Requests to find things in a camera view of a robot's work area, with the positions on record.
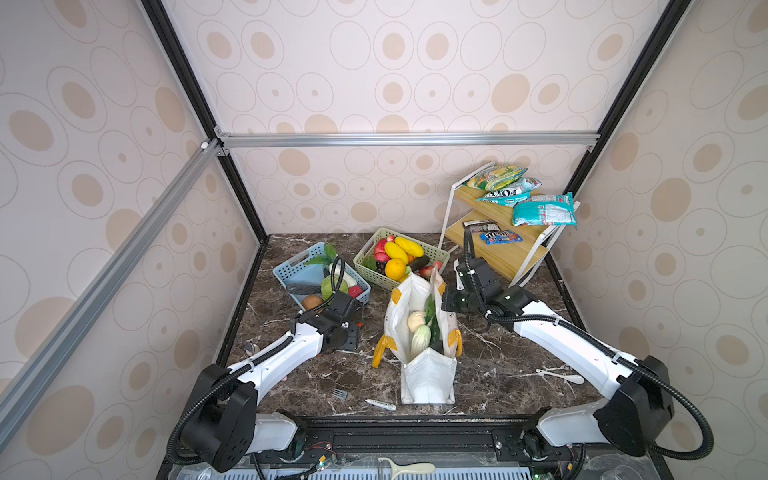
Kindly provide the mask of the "blue plastic vegetable basket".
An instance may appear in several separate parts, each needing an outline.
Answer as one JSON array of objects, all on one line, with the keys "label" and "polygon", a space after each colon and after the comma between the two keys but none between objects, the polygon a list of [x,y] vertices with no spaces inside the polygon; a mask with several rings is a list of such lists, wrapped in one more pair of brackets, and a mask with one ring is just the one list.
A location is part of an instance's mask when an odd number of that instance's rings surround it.
[{"label": "blue plastic vegetable basket", "polygon": [[[322,285],[330,274],[337,251],[330,243],[319,242],[282,262],[273,269],[273,275],[292,301],[304,312],[305,299],[310,296],[323,299]],[[371,285],[352,267],[345,264],[342,290],[352,295],[363,306],[369,303]]]}]

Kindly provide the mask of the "white grocery bag yellow handles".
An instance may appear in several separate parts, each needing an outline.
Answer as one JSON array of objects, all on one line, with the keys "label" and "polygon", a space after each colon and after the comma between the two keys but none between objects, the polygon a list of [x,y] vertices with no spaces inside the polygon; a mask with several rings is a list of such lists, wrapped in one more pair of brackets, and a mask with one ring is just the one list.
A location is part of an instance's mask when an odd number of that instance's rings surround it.
[{"label": "white grocery bag yellow handles", "polygon": [[427,280],[409,276],[390,295],[384,332],[372,360],[377,368],[386,351],[400,362],[401,402],[452,405],[463,338],[457,316],[442,306],[447,283],[438,272]]}]

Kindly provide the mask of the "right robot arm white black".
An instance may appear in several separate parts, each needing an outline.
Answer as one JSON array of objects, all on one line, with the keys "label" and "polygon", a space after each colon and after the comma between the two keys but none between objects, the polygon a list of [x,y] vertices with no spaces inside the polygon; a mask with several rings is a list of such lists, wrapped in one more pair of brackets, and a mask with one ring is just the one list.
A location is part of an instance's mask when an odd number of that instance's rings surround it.
[{"label": "right robot arm white black", "polygon": [[[704,414],[670,383],[666,365],[653,356],[639,359],[592,336],[556,314],[519,286],[504,286],[488,262],[477,256],[474,235],[463,234],[464,258],[456,273],[459,288],[449,288],[442,306],[449,312],[478,313],[546,349],[575,370],[602,396],[568,408],[540,410],[520,441],[530,459],[543,449],[568,444],[610,444],[641,457],[655,451],[671,459],[695,461],[714,449],[714,431]],[[670,450],[656,439],[680,404],[698,425],[701,443],[689,451]]]}]

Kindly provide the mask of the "green cucumber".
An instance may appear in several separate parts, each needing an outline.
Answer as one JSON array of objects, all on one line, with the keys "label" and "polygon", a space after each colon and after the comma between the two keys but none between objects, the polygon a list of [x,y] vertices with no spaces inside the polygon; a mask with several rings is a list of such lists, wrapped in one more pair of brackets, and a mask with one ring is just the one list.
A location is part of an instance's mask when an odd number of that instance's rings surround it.
[{"label": "green cucumber", "polygon": [[427,318],[426,325],[430,329],[430,348],[438,353],[443,352],[442,335],[439,327],[439,322],[435,314],[431,314]]}]

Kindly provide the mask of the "white radish with leaves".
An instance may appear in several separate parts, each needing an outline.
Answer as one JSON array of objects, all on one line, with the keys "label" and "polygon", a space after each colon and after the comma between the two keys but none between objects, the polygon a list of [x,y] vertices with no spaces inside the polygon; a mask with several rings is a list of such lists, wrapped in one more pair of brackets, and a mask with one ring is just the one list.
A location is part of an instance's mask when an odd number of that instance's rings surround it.
[{"label": "white radish with leaves", "polygon": [[[426,312],[426,323],[429,315],[435,314],[437,316],[437,308],[434,296],[430,294],[427,297],[424,307],[421,310],[416,311]],[[417,357],[423,351],[430,348],[430,329],[426,324],[421,326],[415,333],[411,333],[410,348],[412,358]]]}]

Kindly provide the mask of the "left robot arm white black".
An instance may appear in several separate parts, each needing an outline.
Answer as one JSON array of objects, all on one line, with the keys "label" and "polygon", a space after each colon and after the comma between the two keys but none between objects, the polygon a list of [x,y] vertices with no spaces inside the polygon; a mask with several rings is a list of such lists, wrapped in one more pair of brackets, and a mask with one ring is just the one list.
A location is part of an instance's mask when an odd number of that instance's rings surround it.
[{"label": "left robot arm white black", "polygon": [[206,367],[197,377],[166,447],[178,466],[206,463],[223,473],[242,458],[275,451],[297,460],[305,449],[301,421],[259,404],[282,379],[303,363],[335,351],[353,351],[359,342],[363,305],[342,290],[346,263],[331,265],[331,295],[300,313],[290,329],[264,350],[233,364]]}]

